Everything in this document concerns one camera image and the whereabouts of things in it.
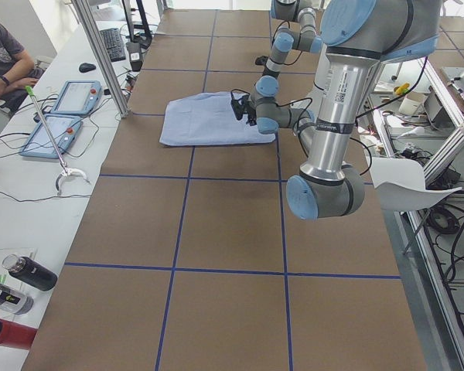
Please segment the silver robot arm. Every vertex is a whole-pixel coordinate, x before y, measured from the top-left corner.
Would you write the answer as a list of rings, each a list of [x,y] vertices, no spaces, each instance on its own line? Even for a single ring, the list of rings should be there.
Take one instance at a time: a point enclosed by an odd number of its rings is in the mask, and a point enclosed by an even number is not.
[[[272,2],[271,16],[300,30],[278,30],[261,78],[231,105],[262,134],[292,129],[308,152],[286,186],[298,218],[345,216],[362,205],[363,180],[344,160],[358,111],[381,65],[435,51],[441,7],[439,1],[332,1],[317,16],[312,1]],[[292,50],[320,55],[312,109],[276,101],[278,75]]]
[[[306,53],[319,53],[322,40],[316,30],[316,9],[319,1],[272,1],[271,17],[300,26],[298,32],[287,27],[279,27],[275,33],[271,52],[264,65],[263,76],[277,78],[288,54],[292,50]]]

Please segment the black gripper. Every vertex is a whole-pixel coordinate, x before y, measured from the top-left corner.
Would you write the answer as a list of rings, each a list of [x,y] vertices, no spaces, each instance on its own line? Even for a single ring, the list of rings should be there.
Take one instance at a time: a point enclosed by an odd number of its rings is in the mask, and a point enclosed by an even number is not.
[[[255,126],[256,125],[256,110],[252,106],[251,102],[247,102],[244,105],[244,113],[247,115],[247,124],[249,126]]]

